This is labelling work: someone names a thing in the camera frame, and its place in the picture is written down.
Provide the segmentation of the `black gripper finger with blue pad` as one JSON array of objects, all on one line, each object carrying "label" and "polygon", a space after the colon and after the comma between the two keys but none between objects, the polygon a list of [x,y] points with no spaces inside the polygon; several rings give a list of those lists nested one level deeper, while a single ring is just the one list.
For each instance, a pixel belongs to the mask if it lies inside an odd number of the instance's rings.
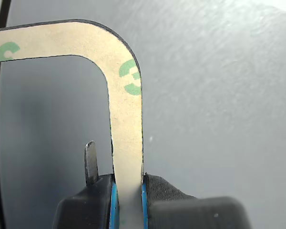
[{"label": "black gripper finger with blue pad", "polygon": [[249,229],[243,205],[231,197],[196,198],[164,178],[145,174],[142,184],[145,229]]},{"label": "black gripper finger with blue pad", "polygon": [[84,150],[86,186],[62,200],[56,210],[54,229],[118,229],[118,191],[114,174],[99,175],[95,143]]}]

